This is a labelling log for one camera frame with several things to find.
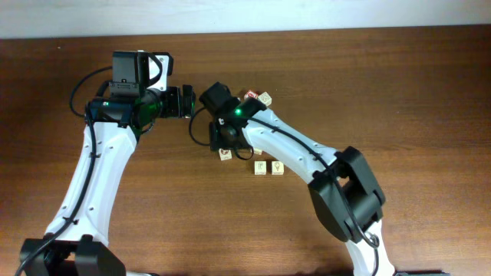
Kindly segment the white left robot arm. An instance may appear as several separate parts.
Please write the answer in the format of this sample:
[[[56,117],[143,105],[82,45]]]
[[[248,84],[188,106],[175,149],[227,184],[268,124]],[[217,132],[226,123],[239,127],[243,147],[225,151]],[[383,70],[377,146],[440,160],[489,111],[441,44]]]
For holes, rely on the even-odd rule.
[[[84,142],[68,191],[43,238],[27,238],[18,275],[129,275],[108,248],[110,216],[126,164],[159,118],[190,118],[192,86],[170,87],[167,52],[115,51],[112,78],[81,115]]]

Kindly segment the wooden block lightbulb picture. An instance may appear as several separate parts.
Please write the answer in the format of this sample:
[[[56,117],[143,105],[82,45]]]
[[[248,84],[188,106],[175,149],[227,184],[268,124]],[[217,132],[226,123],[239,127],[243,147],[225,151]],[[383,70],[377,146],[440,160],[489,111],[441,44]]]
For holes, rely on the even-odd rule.
[[[284,164],[280,161],[272,161],[272,175],[283,175],[285,171]]]

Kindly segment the wooden block letter F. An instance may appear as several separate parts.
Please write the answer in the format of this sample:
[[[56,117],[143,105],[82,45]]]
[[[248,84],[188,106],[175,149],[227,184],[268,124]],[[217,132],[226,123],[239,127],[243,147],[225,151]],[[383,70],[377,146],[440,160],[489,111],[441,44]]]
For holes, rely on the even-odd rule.
[[[266,161],[255,161],[254,162],[254,173],[256,175],[265,175],[267,173],[267,162]]]

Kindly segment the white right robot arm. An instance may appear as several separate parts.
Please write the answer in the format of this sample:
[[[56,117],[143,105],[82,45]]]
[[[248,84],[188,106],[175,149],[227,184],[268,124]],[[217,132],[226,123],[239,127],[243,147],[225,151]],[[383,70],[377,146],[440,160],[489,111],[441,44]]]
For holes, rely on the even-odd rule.
[[[212,150],[263,150],[308,185],[319,222],[343,242],[355,275],[394,275],[381,234],[385,195],[367,160],[352,146],[342,151],[299,133],[260,100],[244,101],[215,83],[199,97],[213,121]]]

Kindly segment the wooden block brown ball picture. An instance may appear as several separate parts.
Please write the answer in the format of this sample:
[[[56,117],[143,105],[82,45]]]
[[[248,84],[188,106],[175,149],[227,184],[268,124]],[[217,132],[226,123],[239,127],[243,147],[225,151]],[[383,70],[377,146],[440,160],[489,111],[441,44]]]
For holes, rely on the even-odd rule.
[[[225,161],[225,160],[229,160],[232,158],[232,153],[231,151],[228,149],[220,149],[219,150],[219,158],[221,161]]]

